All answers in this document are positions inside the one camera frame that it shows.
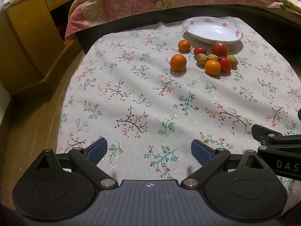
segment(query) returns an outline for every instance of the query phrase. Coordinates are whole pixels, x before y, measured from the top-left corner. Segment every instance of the wooden cabinet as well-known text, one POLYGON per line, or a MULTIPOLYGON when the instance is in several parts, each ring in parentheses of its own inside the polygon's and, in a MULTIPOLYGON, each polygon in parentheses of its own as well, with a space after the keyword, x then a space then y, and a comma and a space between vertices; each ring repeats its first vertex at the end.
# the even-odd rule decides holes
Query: wooden cabinet
POLYGON ((0 81, 11 96, 55 91, 81 50, 58 31, 73 1, 16 0, 0 12, 0 81))

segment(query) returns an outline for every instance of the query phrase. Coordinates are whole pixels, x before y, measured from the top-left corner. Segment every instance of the floral tablecloth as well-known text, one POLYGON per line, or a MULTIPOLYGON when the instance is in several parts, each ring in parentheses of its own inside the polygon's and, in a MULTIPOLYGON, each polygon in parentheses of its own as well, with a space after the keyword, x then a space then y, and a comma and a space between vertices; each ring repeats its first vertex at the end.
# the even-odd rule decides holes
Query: floral tablecloth
MULTIPOLYGON (((184 32, 182 22, 108 34, 95 42, 68 87, 57 152, 87 147, 105 137, 109 149, 98 167, 122 179, 183 180, 200 167, 190 145, 199 139, 231 153, 257 150, 251 127, 284 135, 301 133, 300 81, 288 62, 238 18, 224 18, 244 33, 229 46, 239 64, 231 74, 210 77, 185 53, 187 71, 169 60, 183 38, 193 48, 211 46, 184 32)), ((299 202, 299 181, 279 178, 286 209, 299 202)))

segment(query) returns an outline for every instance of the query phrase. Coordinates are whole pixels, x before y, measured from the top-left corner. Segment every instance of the mandarin orange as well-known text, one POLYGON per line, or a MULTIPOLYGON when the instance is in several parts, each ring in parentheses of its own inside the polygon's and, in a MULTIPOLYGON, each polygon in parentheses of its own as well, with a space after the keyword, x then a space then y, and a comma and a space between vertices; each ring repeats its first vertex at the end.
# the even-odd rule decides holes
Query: mandarin orange
POLYGON ((182 52, 188 52, 190 50, 190 42, 188 40, 181 40, 178 43, 178 48, 182 52))
POLYGON ((221 64, 215 60, 208 60, 205 64, 205 72, 211 76, 217 76, 221 71, 221 64))
POLYGON ((181 54, 176 54, 170 59, 170 67, 175 71, 185 70, 186 64, 187 59, 181 54))

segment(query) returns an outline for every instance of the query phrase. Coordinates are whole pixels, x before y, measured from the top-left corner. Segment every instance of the red tomato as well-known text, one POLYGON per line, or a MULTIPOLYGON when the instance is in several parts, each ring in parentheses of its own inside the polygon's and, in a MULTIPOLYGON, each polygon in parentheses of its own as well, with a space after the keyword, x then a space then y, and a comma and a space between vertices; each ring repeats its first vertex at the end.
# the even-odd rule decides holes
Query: red tomato
POLYGON ((229 48, 224 42, 217 41, 212 45, 212 53, 219 57, 227 57, 229 48))
POLYGON ((203 48, 203 47, 196 47, 196 48, 193 50, 193 53, 194 53, 194 55, 196 56, 196 55, 198 55, 199 53, 204 53, 205 51, 206 51, 206 49, 203 48))
POLYGON ((232 69, 231 63, 226 57, 219 57, 217 61, 221 65, 221 71, 229 72, 232 69))

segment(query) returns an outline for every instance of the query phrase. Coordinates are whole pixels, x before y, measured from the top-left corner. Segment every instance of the white bowl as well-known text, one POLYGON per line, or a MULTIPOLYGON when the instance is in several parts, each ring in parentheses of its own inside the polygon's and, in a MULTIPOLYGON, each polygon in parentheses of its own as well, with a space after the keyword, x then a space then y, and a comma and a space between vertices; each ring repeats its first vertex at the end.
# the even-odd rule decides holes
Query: white bowl
POLYGON ((192 37, 208 44, 223 41, 230 45, 243 38, 241 30, 223 19, 214 17, 190 18, 185 20, 182 26, 192 37))

